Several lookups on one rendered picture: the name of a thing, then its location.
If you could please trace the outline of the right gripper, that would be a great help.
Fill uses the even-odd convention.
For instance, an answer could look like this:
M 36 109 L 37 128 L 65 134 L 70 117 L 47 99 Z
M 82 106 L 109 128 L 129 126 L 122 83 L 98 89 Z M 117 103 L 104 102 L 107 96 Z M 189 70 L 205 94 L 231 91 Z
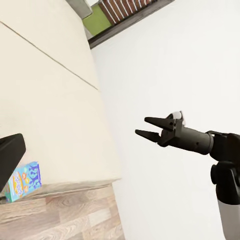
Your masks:
M 173 146 L 178 149 L 193 152 L 199 143 L 199 131 L 183 126 L 182 119 L 145 117 L 144 121 L 162 128 L 161 136 L 158 132 L 135 130 L 135 133 L 166 148 Z

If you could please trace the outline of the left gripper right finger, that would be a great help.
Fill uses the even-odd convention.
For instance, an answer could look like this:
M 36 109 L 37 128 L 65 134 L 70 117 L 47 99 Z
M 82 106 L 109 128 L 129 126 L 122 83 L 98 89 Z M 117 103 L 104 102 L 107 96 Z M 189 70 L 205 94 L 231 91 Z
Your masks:
M 224 151 L 230 158 L 233 165 L 240 173 L 240 135 L 236 133 L 229 133 L 226 136 Z

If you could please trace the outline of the board game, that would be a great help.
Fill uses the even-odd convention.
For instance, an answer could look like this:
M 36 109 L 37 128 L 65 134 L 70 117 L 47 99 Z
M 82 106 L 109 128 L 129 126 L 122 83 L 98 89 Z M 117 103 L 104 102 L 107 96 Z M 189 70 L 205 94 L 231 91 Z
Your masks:
M 38 161 L 16 167 L 4 187 L 7 202 L 13 203 L 42 186 Z

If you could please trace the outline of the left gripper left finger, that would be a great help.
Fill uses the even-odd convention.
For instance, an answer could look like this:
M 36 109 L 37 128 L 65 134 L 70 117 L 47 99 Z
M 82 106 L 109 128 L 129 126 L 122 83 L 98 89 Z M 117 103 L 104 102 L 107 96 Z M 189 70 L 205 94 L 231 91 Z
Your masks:
M 0 193 L 25 153 L 26 144 L 21 133 L 0 138 Z

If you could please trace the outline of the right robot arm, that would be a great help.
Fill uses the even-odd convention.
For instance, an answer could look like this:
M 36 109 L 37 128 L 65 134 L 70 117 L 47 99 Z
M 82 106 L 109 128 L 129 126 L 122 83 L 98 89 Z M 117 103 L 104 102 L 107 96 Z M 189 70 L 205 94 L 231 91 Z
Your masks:
M 211 181 L 216 185 L 220 218 L 225 240 L 240 240 L 240 173 L 226 154 L 224 147 L 228 133 L 214 130 L 200 132 L 186 127 L 183 111 L 172 112 L 167 118 L 145 117 L 144 121 L 162 128 L 158 132 L 135 130 L 135 133 L 166 148 L 210 155 L 218 161 L 210 171 Z

